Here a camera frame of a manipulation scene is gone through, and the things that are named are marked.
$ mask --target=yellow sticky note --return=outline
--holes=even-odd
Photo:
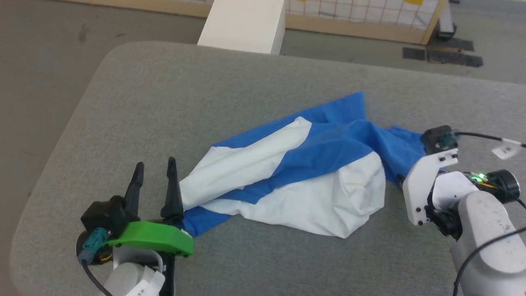
[[[424,3],[424,0],[404,0],[407,3],[415,4],[415,5],[422,5]]]

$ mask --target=floor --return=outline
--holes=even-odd
[[[47,0],[0,0],[0,285],[11,236],[58,138],[104,56],[120,44],[197,43],[205,21]],[[286,31],[281,54],[526,84],[526,3],[462,0],[457,37],[473,40],[481,68],[403,60],[398,43]]]

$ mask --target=cable label tag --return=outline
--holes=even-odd
[[[147,271],[150,268],[147,266],[144,268],[144,273],[149,273]],[[143,276],[143,279],[131,291],[129,291],[126,296],[158,296],[159,291],[161,291],[161,288],[163,287],[164,280],[165,276],[158,271],[156,271],[150,279],[145,279]]]
[[[493,152],[500,159],[508,159],[517,155],[521,149],[522,147],[520,142],[502,138],[502,144],[493,148],[491,152]]]

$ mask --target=gray tabletop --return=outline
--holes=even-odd
[[[52,153],[13,240],[11,274],[27,295],[97,292],[74,255],[80,216],[124,194],[145,163],[139,215],[159,217],[166,163],[186,176],[209,146],[249,128],[364,91],[369,119],[414,131],[449,124],[526,141],[526,86],[357,64],[131,43],[104,59]],[[461,140],[459,168],[507,168],[526,182],[526,153],[499,161],[497,143]],[[507,205],[516,226],[518,205]],[[449,295],[454,240],[409,223],[401,191],[347,239],[241,217],[195,239],[177,260],[179,295]],[[111,266],[92,268],[101,281]]]

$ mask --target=wooden frame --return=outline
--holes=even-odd
[[[208,17],[211,5],[178,0],[61,0],[91,5],[137,9],[142,11]],[[285,28],[337,35],[382,39],[426,45],[434,31],[440,13],[448,0],[440,0],[427,30],[403,26],[387,26],[370,23],[350,23],[330,18],[291,15],[285,18]]]

